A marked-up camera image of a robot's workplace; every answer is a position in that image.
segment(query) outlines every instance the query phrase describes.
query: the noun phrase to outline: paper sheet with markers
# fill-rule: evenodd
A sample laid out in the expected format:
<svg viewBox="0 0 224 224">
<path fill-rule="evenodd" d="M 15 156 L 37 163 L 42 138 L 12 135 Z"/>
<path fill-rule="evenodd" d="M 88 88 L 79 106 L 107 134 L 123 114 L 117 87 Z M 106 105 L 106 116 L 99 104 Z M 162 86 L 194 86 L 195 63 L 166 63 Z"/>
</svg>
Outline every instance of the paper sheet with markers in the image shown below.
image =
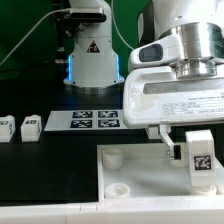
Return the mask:
<svg viewBox="0 0 224 224">
<path fill-rule="evenodd" d="M 52 111 L 45 131 L 127 129 L 123 110 Z"/>
</svg>

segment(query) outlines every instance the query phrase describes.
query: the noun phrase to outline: robotic arm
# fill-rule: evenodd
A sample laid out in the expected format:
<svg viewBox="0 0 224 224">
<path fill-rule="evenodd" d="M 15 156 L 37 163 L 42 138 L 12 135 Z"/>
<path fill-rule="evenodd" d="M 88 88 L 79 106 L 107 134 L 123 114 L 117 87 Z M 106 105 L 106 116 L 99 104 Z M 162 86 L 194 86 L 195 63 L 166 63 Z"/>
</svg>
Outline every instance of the robotic arm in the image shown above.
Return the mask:
<svg viewBox="0 0 224 224">
<path fill-rule="evenodd" d="M 64 34 L 75 37 L 64 83 L 84 94 L 103 94 L 124 82 L 112 49 L 111 9 L 104 0 L 69 0 L 63 15 Z"/>
<path fill-rule="evenodd" d="M 132 51 L 124 90 L 129 128 L 157 126 L 171 159 L 180 158 L 171 126 L 224 120 L 224 48 L 218 0 L 153 0 L 154 42 Z M 144 13 L 152 13 L 150 4 Z"/>
</svg>

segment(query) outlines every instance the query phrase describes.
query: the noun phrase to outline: green background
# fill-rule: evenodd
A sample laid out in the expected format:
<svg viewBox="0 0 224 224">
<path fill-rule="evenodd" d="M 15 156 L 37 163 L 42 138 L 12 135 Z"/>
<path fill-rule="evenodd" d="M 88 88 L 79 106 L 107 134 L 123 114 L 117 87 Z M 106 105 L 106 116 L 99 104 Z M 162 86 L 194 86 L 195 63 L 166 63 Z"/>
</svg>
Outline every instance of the green background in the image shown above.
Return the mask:
<svg viewBox="0 0 224 224">
<path fill-rule="evenodd" d="M 137 14 L 148 0 L 114 0 L 117 25 L 124 39 L 137 46 Z M 0 61 L 45 14 L 52 11 L 51 0 L 1 0 L 0 3 Z M 65 40 L 66 51 L 73 49 L 73 40 Z M 120 40 L 113 27 L 113 49 L 120 56 L 120 72 L 126 77 L 131 52 Z M 46 19 L 24 44 L 0 68 L 26 69 L 43 61 L 54 61 L 56 51 L 55 27 Z M 14 78 L 18 72 L 3 73 L 1 78 Z"/>
</svg>

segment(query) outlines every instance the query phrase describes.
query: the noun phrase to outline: blue light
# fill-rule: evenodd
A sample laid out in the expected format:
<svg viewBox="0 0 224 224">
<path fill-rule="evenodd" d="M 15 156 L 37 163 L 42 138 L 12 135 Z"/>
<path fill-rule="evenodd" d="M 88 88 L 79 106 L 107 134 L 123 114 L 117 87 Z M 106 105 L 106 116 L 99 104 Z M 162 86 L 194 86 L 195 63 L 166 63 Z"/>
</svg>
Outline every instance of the blue light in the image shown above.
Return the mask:
<svg viewBox="0 0 224 224">
<path fill-rule="evenodd" d="M 118 55 L 117 55 L 117 78 L 118 80 L 122 79 L 122 77 L 120 76 L 120 60 Z"/>
<path fill-rule="evenodd" d="M 68 81 L 72 81 L 72 58 L 68 57 Z"/>
</svg>

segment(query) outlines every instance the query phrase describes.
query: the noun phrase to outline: white cube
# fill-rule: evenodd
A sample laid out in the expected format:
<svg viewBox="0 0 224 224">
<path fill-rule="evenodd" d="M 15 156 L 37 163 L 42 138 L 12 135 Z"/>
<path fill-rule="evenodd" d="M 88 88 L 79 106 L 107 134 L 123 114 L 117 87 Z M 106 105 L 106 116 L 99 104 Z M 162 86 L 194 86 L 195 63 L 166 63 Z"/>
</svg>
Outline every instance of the white cube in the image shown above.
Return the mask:
<svg viewBox="0 0 224 224">
<path fill-rule="evenodd" d="M 37 142 L 42 130 L 41 117 L 33 115 L 26 117 L 21 126 L 21 134 L 23 142 Z"/>
<path fill-rule="evenodd" d="M 0 142 L 10 142 L 15 132 L 15 119 L 13 116 L 0 117 Z"/>
<path fill-rule="evenodd" d="M 186 132 L 192 187 L 216 184 L 214 140 L 210 130 Z"/>
</svg>

